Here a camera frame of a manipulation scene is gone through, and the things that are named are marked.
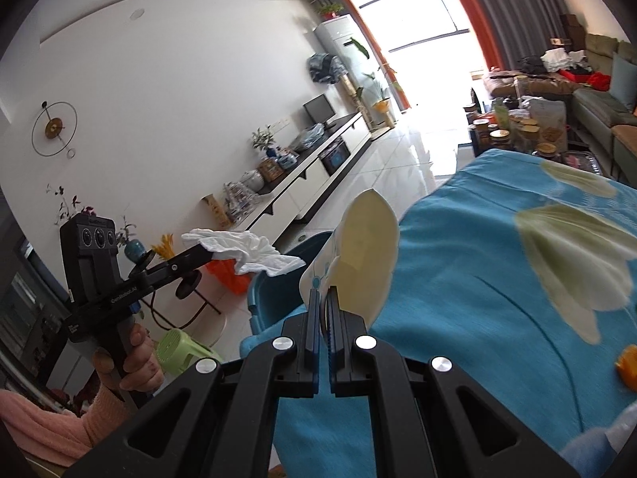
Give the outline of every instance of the curtain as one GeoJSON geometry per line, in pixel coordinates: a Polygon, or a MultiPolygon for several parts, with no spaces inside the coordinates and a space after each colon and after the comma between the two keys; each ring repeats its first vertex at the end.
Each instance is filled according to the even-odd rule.
{"type": "Polygon", "coordinates": [[[358,7],[354,5],[353,1],[351,0],[315,0],[315,1],[317,3],[317,6],[323,6],[323,5],[329,5],[329,4],[341,4],[344,7],[344,9],[340,12],[340,14],[345,13],[345,14],[351,15],[356,25],[358,25],[359,28],[361,29],[362,34],[364,35],[365,39],[367,40],[367,42],[369,43],[369,46],[371,47],[373,51],[374,57],[376,57],[378,64],[381,66],[383,73],[385,74],[385,78],[387,78],[387,82],[389,82],[389,89],[394,95],[394,98],[396,99],[398,108],[401,111],[406,111],[409,108],[411,108],[411,104],[409,103],[407,96],[404,94],[403,89],[401,88],[400,84],[398,84],[398,81],[396,80],[396,73],[392,70],[391,66],[387,62],[387,58],[385,57],[385,54],[381,50],[380,45],[376,41],[376,38],[374,38],[374,35],[369,30],[369,27],[367,27],[367,24],[365,23],[365,21],[362,19],[361,13],[359,12],[358,7]]]}
{"type": "MultiPolygon", "coordinates": [[[[476,9],[469,0],[461,0],[469,18],[476,9]]],[[[551,48],[550,38],[564,37],[560,14],[566,13],[564,0],[475,0],[485,20],[480,25],[471,20],[480,44],[488,51],[491,35],[501,55],[499,66],[514,69],[520,59],[543,55],[551,48]]]]}

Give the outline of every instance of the green plastic stool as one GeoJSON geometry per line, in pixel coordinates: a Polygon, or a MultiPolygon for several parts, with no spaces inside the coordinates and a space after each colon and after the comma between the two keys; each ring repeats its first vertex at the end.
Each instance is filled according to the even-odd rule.
{"type": "Polygon", "coordinates": [[[162,338],[155,351],[164,372],[178,376],[203,357],[214,357],[221,361],[215,351],[197,343],[184,331],[171,329],[162,338]]]}

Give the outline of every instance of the human hand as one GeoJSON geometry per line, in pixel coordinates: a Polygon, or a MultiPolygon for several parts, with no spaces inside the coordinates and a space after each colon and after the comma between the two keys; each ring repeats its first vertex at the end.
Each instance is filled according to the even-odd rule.
{"type": "MultiPolygon", "coordinates": [[[[120,381],[119,389],[139,392],[155,391],[164,382],[164,374],[155,357],[153,341],[148,331],[139,324],[133,325],[130,340],[134,348],[123,363],[123,369],[127,375],[120,381]]],[[[102,384],[110,390],[118,391],[118,386],[110,375],[115,368],[111,357],[96,351],[93,354],[93,366],[102,384]]]]}

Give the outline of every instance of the red box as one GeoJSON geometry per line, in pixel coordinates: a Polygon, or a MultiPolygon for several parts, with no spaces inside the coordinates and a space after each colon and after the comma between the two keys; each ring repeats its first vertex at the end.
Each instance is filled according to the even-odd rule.
{"type": "Polygon", "coordinates": [[[566,70],[558,70],[557,73],[565,76],[569,81],[578,82],[580,84],[585,84],[586,82],[588,82],[588,80],[590,79],[590,76],[592,75],[592,74],[575,75],[575,74],[572,74],[571,72],[567,72],[566,70]]]}

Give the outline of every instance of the orange plastic bag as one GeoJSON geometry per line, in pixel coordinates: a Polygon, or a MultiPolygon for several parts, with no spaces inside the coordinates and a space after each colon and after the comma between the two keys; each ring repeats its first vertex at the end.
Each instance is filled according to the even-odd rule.
{"type": "Polygon", "coordinates": [[[210,261],[206,264],[206,269],[234,294],[243,294],[247,292],[252,276],[250,274],[234,274],[235,262],[234,259],[210,261]]]}

